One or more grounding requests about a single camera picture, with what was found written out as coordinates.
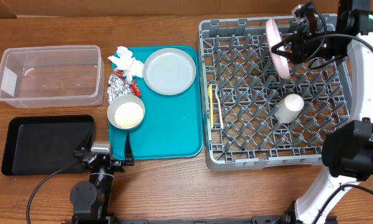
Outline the grey plate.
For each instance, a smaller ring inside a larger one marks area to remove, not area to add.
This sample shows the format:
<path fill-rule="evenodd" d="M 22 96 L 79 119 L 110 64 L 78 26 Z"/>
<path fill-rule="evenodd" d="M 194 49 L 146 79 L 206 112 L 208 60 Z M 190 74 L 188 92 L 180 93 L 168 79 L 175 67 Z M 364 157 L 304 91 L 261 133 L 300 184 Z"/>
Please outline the grey plate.
<path fill-rule="evenodd" d="M 162 95 L 177 95 L 186 91 L 196 75 L 197 68 L 192 57 L 176 48 L 159 49 L 144 63 L 145 83 Z"/>

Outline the grey dishwasher rack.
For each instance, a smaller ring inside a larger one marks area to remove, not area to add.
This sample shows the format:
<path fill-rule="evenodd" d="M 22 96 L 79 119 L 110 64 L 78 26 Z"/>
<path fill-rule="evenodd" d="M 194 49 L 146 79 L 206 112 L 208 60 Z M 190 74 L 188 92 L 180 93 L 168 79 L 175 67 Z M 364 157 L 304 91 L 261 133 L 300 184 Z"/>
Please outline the grey dishwasher rack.
<path fill-rule="evenodd" d="M 290 64 L 277 74 L 265 33 L 266 17 L 205 20 L 199 24 L 199 69 L 205 161 L 212 171 L 321 164 L 326 135 L 343 126 L 351 110 L 347 59 Z M 212 84 L 214 128 L 207 88 Z M 215 86 L 224 128 L 220 129 Z M 278 121 L 277 104 L 300 95 L 304 107 L 292 123 Z"/>

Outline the pink plate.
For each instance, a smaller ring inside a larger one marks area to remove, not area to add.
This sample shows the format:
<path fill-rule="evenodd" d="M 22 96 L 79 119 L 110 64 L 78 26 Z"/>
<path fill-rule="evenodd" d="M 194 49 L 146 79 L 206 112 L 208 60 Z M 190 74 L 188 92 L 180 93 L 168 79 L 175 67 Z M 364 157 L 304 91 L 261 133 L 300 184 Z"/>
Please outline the pink plate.
<path fill-rule="evenodd" d="M 274 64 L 277 74 L 282 79 L 285 79 L 285 80 L 290 79 L 290 71 L 289 71 L 287 59 L 271 51 L 271 48 L 273 46 L 275 46 L 276 44 L 279 44 L 282 41 L 274 18 L 267 20 L 265 24 L 265 31 L 266 31 L 266 36 L 267 36 L 269 52 L 270 52 L 271 59 L 272 59 L 272 62 Z"/>

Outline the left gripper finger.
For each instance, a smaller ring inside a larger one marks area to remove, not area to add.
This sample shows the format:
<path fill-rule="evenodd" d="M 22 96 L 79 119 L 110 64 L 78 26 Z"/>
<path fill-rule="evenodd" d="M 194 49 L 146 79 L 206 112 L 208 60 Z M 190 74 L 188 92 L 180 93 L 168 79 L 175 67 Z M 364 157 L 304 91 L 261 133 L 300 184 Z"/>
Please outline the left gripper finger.
<path fill-rule="evenodd" d="M 80 143 L 80 149 L 82 151 L 89 151 L 94 141 L 94 129 L 89 130 L 84 139 Z"/>
<path fill-rule="evenodd" d="M 134 166 L 135 165 L 135 159 L 133 155 L 133 151 L 131 148 L 131 141 L 130 141 L 130 133 L 127 132 L 126 135 L 126 141 L 125 141 L 125 148 L 124 148 L 124 164 L 126 166 Z"/>

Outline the black plastic tray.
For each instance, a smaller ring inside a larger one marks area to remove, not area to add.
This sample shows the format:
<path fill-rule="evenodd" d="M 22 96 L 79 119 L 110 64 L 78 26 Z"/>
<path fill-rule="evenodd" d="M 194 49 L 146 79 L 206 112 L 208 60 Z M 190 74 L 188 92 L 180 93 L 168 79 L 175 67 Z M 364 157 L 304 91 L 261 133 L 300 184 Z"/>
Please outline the black plastic tray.
<path fill-rule="evenodd" d="M 66 173 L 84 172 L 73 152 L 91 129 L 95 123 L 90 115 L 16 117 L 9 122 L 1 172 L 51 174 L 73 164 Z"/>

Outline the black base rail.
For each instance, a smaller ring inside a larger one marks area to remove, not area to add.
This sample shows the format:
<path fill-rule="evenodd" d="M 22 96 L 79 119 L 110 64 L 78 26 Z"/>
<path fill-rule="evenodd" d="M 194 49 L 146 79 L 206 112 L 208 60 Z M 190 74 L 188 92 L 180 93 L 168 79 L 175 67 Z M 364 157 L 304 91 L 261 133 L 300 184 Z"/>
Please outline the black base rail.
<path fill-rule="evenodd" d="M 281 216 L 256 216 L 249 219 L 211 219 L 211 220 L 116 220 L 117 224 L 281 224 L 286 223 Z"/>

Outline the crumpled white tissue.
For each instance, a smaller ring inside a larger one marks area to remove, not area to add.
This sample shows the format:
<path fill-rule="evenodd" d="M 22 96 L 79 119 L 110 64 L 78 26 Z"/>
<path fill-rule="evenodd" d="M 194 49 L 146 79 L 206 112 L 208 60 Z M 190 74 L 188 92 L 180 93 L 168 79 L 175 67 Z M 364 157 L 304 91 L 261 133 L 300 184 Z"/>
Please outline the crumpled white tissue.
<path fill-rule="evenodd" d="M 134 77 L 143 78 L 144 63 L 137 60 L 127 47 L 117 47 L 116 55 L 109 56 L 108 60 L 115 65 L 117 70 L 123 72 L 122 77 L 125 78 L 127 84 L 132 84 Z"/>

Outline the grey bowl with rice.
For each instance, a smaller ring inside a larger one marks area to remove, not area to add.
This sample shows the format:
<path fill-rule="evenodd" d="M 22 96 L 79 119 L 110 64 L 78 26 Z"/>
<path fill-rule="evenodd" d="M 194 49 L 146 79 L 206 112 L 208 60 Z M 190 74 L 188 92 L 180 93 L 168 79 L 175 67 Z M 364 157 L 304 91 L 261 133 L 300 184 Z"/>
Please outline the grey bowl with rice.
<path fill-rule="evenodd" d="M 134 95 L 115 98 L 108 106 L 107 117 L 111 125 L 128 130 L 141 124 L 145 115 L 143 102 Z"/>

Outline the white plastic fork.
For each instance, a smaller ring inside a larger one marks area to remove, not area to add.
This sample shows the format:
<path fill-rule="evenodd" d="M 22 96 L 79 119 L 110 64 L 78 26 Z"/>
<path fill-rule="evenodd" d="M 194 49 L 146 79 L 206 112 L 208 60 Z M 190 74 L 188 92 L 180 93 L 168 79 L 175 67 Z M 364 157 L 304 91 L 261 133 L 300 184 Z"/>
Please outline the white plastic fork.
<path fill-rule="evenodd" d="M 216 84 L 216 86 L 215 86 L 215 99 L 216 99 L 217 105 L 218 105 L 220 129 L 222 130 L 224 128 L 224 123 L 223 123 L 223 119 L 222 119 L 222 108 L 221 108 L 221 104 L 220 104 L 219 92 L 220 91 L 219 91 L 218 84 Z"/>

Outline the white cup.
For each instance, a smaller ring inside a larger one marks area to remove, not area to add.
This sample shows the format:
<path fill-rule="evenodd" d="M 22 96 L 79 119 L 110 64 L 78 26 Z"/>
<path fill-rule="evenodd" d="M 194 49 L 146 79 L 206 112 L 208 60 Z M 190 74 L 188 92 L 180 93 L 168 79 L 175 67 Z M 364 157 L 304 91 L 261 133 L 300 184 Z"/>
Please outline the white cup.
<path fill-rule="evenodd" d="M 300 95 L 289 94 L 277 104 L 274 117 L 282 123 L 292 123 L 303 109 L 304 103 Z"/>

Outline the red wrapper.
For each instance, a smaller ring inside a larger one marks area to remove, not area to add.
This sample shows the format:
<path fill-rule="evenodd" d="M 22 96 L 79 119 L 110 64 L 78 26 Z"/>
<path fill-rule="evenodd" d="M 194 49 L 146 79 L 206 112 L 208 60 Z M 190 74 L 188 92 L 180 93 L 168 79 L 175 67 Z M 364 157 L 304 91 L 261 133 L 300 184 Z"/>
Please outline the red wrapper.
<path fill-rule="evenodd" d="M 125 84 L 127 84 L 130 89 L 132 94 L 136 95 L 138 98 L 141 97 L 141 90 L 139 89 L 139 86 L 135 80 L 133 80 L 131 83 L 128 83 L 124 78 L 123 78 L 123 72 L 121 70 L 114 70 L 114 74 Z"/>

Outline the clear plastic bin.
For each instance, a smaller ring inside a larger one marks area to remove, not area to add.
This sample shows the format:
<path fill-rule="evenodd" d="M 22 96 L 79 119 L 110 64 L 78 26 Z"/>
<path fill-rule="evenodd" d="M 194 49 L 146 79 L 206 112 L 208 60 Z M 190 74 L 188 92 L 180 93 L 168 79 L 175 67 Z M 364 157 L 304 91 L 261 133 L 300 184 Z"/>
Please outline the clear plastic bin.
<path fill-rule="evenodd" d="M 0 63 L 0 101 L 15 108 L 98 106 L 104 82 L 96 45 L 10 48 Z"/>

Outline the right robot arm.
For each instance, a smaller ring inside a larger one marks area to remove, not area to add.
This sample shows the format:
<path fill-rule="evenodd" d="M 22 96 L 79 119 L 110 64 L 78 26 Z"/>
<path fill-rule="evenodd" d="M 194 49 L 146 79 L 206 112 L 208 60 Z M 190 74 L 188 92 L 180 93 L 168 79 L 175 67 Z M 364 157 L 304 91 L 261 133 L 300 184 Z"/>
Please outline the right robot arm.
<path fill-rule="evenodd" d="M 326 136 L 323 166 L 307 192 L 291 204 L 282 223 L 336 223 L 329 213 L 351 189 L 373 176 L 373 11 L 369 1 L 340 0 L 336 28 L 330 31 L 312 2 L 292 11 L 306 28 L 281 38 L 274 19 L 266 35 L 279 76 L 290 77 L 288 66 L 321 58 L 330 64 L 348 58 L 352 68 L 351 112 L 347 123 Z"/>

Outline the yellow plastic fork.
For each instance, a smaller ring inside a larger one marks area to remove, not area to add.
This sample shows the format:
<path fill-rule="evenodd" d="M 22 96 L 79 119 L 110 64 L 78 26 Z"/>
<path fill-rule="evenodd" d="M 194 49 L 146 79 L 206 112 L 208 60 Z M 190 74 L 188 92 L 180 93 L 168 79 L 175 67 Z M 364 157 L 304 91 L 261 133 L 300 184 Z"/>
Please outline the yellow plastic fork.
<path fill-rule="evenodd" d="M 210 128 L 214 128 L 214 106 L 213 106 L 213 92 L 212 92 L 212 84 L 210 83 L 207 88 L 207 94 L 209 99 L 209 118 L 210 118 Z"/>

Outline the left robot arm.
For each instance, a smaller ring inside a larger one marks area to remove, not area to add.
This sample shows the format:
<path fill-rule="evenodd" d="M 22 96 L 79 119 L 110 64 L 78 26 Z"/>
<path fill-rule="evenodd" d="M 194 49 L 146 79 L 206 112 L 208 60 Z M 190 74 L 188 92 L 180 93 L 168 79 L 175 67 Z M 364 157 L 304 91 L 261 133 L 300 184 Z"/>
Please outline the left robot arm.
<path fill-rule="evenodd" d="M 119 223 L 114 213 L 109 212 L 114 174 L 133 166 L 135 159 L 131 149 L 130 135 L 126 135 L 124 160 L 111 157 L 110 142 L 94 142 L 90 149 L 76 149 L 74 158 L 90 171 L 89 180 L 77 183 L 70 191 L 73 206 L 72 223 Z"/>

